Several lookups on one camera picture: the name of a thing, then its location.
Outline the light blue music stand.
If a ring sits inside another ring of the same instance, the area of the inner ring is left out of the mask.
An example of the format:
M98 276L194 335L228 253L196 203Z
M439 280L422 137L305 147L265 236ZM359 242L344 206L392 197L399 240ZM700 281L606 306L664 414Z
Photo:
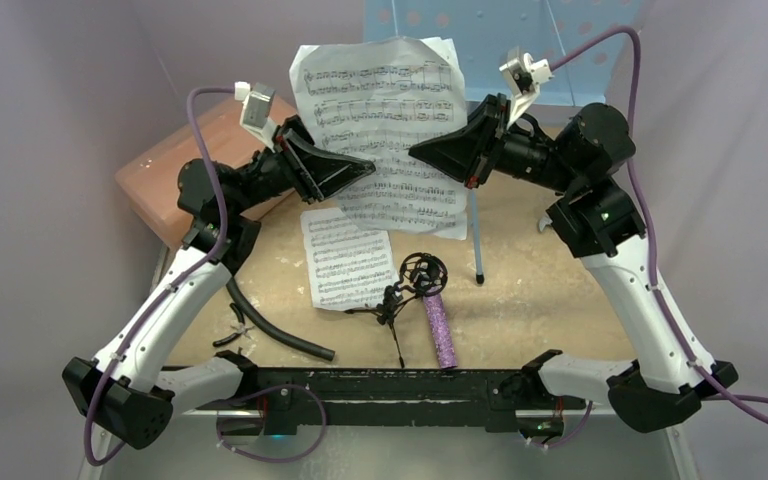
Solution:
M363 39L441 37L453 41L465 78L468 106L509 90L501 66L513 51L551 63L603 32L641 29L650 1L366 1ZM603 102L629 39L617 34L556 70L530 114L562 126L574 111Z

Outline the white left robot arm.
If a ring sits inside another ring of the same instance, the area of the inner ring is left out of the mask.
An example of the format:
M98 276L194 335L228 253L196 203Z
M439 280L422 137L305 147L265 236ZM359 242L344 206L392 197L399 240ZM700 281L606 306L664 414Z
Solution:
M271 126L241 167L196 158L177 176L178 207L192 217L162 282L122 331L90 359L73 358L62 377L85 428L100 427L135 449L153 443L177 415L224 400L244 409L258 382L242 356L222 352L170 374L163 367L199 312L251 255L261 225L246 212L288 192L324 201L371 175L371 161L318 148L292 116Z

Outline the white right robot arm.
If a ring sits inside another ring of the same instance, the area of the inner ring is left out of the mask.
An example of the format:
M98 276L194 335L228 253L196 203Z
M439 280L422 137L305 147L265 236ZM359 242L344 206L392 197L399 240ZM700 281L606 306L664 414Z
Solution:
M496 171L553 191L551 227L601 287L636 354L623 362L543 354L521 381L524 399L536 407L558 396L607 404L640 433L684 422L716 383L735 383L737 372L692 338L679 312L662 311L671 294L648 263L642 216L614 180L636 151L625 116L591 103L549 137L536 119L520 127L510 112L505 96L488 96L463 128L415 144L409 154L470 189Z

